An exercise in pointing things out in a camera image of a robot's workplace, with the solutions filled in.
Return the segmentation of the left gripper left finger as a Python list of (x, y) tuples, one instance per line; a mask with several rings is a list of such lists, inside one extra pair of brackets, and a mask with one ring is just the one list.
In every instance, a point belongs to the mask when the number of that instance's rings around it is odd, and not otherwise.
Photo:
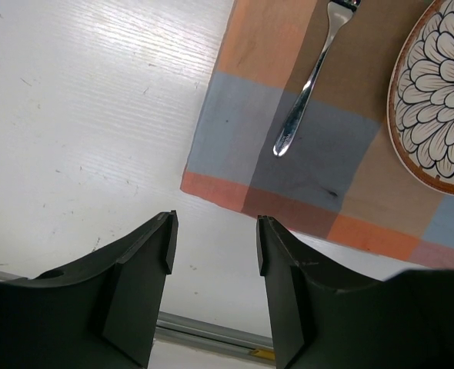
[(0, 368), (145, 368), (179, 222), (130, 234), (33, 279), (0, 281)]

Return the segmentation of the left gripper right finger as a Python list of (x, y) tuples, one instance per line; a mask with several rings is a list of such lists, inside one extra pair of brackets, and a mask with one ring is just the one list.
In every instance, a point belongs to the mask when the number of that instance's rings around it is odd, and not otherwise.
[(454, 368), (454, 270), (379, 281), (257, 220), (279, 368)]

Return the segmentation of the plaid orange blue cloth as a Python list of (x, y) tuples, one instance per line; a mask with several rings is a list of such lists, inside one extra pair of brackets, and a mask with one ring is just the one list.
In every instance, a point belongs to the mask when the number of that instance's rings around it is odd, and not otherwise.
[(235, 2), (182, 191), (351, 248), (454, 268), (454, 195), (406, 170), (387, 127), (392, 71), (431, 2), (360, 4), (281, 158), (272, 148), (325, 43), (328, 2)]

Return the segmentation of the floral patterned ceramic plate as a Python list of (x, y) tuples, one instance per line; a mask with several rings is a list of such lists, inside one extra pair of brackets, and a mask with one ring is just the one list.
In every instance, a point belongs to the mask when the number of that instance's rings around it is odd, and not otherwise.
[(454, 1), (433, 1), (396, 60), (387, 127), (401, 164), (425, 186), (454, 195)]

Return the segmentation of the silver fork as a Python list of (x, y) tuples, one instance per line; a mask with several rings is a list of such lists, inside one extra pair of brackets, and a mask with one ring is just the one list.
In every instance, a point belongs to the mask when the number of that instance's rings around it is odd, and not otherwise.
[(295, 103), (285, 118), (280, 132), (274, 142), (272, 153), (277, 158), (281, 158), (290, 149), (302, 119), (304, 118), (305, 110), (307, 109), (316, 80), (325, 61), (325, 57), (328, 54), (329, 48), (339, 29), (352, 19), (360, 4), (360, 0), (333, 0), (328, 2), (326, 10), (329, 27), (325, 43), (313, 70), (311, 71), (301, 92), (297, 96)]

